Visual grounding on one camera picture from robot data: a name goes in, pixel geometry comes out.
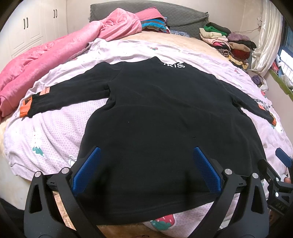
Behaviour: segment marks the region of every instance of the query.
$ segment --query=white wardrobe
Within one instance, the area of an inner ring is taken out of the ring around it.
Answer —
[[[32,47],[67,35],[66,0],[24,0],[0,32],[0,71]]]

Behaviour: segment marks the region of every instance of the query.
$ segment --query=window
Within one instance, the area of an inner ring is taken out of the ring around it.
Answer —
[[[281,62],[279,65],[282,67],[283,73],[293,81],[293,57],[291,57],[285,50],[280,53]]]
[[[279,50],[281,62],[279,66],[282,67],[284,75],[293,81],[293,32],[286,21],[283,21],[282,39]]]

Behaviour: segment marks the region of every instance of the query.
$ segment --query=green cloth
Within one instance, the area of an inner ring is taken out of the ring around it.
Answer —
[[[293,101],[293,92],[287,87],[287,85],[281,80],[281,78],[271,69],[269,69],[270,74],[272,75],[273,79],[278,83],[280,88],[287,94],[290,99]]]
[[[203,28],[204,28],[204,30],[207,31],[207,32],[217,32],[217,33],[221,33],[221,34],[224,35],[224,36],[227,36],[227,34],[226,34],[225,32],[219,31],[219,30],[217,30],[215,27],[212,27],[212,26],[209,26],[209,27],[204,26]]]

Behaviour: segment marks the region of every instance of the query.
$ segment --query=purple fabric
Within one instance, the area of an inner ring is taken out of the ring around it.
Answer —
[[[231,34],[228,35],[228,40],[247,40],[250,41],[249,37],[246,35],[237,34],[235,32],[231,32]]]
[[[255,75],[251,78],[251,80],[256,84],[256,85],[261,85],[261,79],[260,76]]]

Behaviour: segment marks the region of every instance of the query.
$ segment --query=white curtain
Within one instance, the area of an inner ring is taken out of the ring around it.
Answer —
[[[270,0],[263,0],[263,23],[251,70],[264,76],[274,62],[281,42],[283,17]]]

